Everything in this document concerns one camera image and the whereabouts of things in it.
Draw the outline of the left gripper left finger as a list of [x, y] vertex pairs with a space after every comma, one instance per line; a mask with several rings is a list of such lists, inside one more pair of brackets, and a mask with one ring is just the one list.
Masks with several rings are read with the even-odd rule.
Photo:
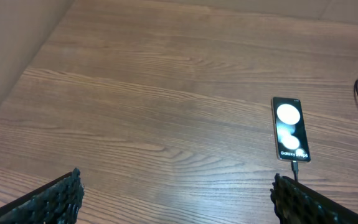
[[0, 207], [0, 224], [74, 224], [82, 206], [80, 171], [73, 171]]

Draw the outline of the black Galaxy phone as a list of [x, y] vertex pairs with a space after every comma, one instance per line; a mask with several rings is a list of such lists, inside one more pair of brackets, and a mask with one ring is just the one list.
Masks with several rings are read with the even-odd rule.
[[301, 101], [295, 98], [271, 99], [277, 158], [282, 161], [310, 162]]

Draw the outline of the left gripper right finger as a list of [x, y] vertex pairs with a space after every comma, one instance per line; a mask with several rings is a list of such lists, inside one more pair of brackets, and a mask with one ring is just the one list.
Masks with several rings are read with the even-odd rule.
[[281, 224], [358, 224], [358, 214], [299, 182], [275, 175], [271, 201]]

